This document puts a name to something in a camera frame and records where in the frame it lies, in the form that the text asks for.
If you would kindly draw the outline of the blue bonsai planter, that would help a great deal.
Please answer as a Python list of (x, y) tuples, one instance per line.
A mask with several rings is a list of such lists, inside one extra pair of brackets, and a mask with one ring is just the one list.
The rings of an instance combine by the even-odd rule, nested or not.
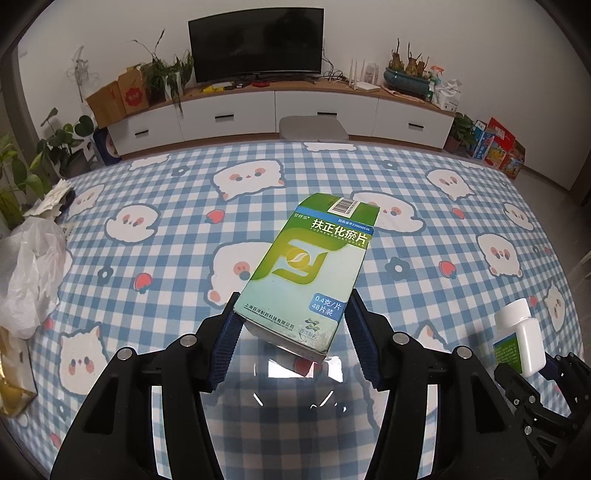
[(433, 96), (433, 82), (427, 73), (429, 59), (422, 53), (414, 55), (411, 43), (408, 43), (406, 58), (403, 58), (401, 41), (397, 39), (396, 48), (391, 51), (390, 61), (383, 74), (386, 85), (401, 94), (430, 100)]

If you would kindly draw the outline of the white green tablet box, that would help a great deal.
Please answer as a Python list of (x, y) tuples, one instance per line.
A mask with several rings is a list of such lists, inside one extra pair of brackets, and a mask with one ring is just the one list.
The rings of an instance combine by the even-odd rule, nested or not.
[(380, 209), (315, 193), (297, 205), (235, 304), (252, 335), (321, 363), (344, 317)]

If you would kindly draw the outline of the gold box at table edge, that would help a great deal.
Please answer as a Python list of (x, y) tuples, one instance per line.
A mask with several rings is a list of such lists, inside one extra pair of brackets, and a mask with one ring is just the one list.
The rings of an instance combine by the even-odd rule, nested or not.
[(1, 328), (1, 415), (15, 418), (37, 396), (28, 344)]

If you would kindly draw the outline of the black flat screen television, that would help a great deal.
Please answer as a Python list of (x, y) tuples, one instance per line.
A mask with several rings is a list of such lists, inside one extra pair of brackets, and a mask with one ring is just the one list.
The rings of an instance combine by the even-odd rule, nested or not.
[(195, 81), (267, 75), (318, 76), (325, 10), (269, 7), (188, 22)]

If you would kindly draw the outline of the white wifi router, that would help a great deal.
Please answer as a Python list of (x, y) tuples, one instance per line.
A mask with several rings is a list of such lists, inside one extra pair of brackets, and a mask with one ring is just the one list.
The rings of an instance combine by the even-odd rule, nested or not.
[(366, 60), (359, 62), (357, 59), (352, 59), (346, 83), (353, 90), (376, 91), (381, 88), (379, 74), (380, 68), (377, 63), (368, 63)]

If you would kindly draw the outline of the large leafy green houseplant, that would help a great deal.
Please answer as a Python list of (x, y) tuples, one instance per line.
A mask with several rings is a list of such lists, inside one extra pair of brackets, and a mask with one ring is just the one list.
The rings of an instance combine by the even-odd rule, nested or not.
[(60, 123), (57, 115), (58, 109), (53, 107), (40, 124), (47, 134), (38, 141), (29, 163), (20, 158), (10, 134), (1, 136), (1, 216), (9, 230), (24, 222), (25, 207), (18, 193), (43, 200), (54, 186), (46, 167), (59, 179), (90, 171), (86, 151), (96, 131), (93, 118), (83, 114), (73, 123)]

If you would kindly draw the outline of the small floor potted plant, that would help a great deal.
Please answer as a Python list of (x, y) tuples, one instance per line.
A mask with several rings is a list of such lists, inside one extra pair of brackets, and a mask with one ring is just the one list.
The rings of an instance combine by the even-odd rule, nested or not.
[(466, 150), (476, 145), (473, 120), (460, 112), (455, 113), (448, 138), (446, 139), (444, 150), (455, 153), (461, 146)]

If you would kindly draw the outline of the brown cardboard boxes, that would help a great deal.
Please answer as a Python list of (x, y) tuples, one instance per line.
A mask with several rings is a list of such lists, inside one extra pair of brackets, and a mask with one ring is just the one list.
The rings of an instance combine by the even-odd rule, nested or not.
[(116, 81), (88, 96), (86, 103), (99, 128), (108, 127), (130, 115), (147, 110), (149, 102), (140, 67), (128, 67)]

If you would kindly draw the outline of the white plastic bag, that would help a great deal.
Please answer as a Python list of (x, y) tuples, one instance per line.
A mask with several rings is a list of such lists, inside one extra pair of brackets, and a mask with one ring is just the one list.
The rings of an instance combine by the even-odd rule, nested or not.
[(58, 290), (69, 256), (62, 229), (28, 218), (1, 240), (1, 326), (31, 338), (59, 304)]

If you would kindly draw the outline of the colourful boxes on floor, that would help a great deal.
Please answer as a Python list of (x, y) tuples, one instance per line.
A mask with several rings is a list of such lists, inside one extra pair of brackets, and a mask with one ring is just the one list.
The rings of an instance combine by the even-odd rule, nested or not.
[(515, 180), (526, 163), (526, 149), (515, 135), (494, 117), (477, 120), (472, 132), (475, 144), (468, 149), (469, 156)]

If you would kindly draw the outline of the grey stool cushion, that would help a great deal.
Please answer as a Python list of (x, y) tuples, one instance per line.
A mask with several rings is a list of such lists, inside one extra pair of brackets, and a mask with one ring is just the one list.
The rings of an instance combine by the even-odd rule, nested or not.
[(335, 116), (287, 116), (280, 119), (280, 139), (288, 141), (342, 142), (349, 134)]

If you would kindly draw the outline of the blue checkered cartoon tablecloth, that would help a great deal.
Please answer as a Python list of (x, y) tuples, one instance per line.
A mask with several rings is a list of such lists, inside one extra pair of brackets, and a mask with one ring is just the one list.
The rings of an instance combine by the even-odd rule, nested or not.
[[(525, 299), (546, 350), (581, 353), (566, 275), (541, 224), (496, 170), (373, 145), (216, 145), (125, 161), (76, 178), (66, 221), (72, 266), (59, 305), (30, 340), (38, 395), (9, 430), (48, 471), (82, 405), (84, 366), (123, 346), (166, 346), (221, 312), (252, 279), (297, 207), (315, 193), (380, 209), (372, 233), (311, 221), (329, 241), (358, 240), (356, 289), (427, 347), (473, 348), (494, 365), (493, 316)], [(332, 287), (335, 253), (294, 240), (267, 274), (269, 298), (301, 309), (298, 337), (335, 328), (308, 369), (243, 331), (228, 375), (204, 395), (229, 479), (355, 479), (370, 462), (386, 397), (363, 378)]]

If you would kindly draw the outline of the white bag on cabinet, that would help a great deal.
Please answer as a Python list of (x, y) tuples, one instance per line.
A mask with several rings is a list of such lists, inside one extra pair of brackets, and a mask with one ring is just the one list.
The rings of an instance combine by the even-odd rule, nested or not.
[(439, 109), (456, 113), (461, 99), (462, 82), (458, 79), (443, 80), (444, 69), (433, 65), (430, 69), (432, 84), (431, 102)]

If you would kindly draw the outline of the white plastic medicine bottle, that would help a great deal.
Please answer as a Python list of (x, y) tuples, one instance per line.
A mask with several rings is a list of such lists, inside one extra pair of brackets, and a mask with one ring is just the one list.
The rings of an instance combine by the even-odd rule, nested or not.
[(528, 301), (521, 298), (494, 315), (493, 350), (498, 365), (506, 363), (524, 378), (532, 377), (546, 365), (540, 323), (531, 314)]

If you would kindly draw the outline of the potted plant on cabinet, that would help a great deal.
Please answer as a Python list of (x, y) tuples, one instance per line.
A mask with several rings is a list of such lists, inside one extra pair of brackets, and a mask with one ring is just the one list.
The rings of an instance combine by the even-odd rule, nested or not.
[(188, 50), (184, 52), (182, 57), (174, 56), (171, 63), (160, 58), (157, 49), (164, 34), (165, 30), (162, 29), (152, 49), (136, 39), (132, 40), (133, 43), (142, 46), (150, 55), (148, 63), (139, 65), (139, 72), (150, 106), (167, 100), (171, 101), (180, 113), (183, 113), (181, 97), (194, 73), (194, 59)]

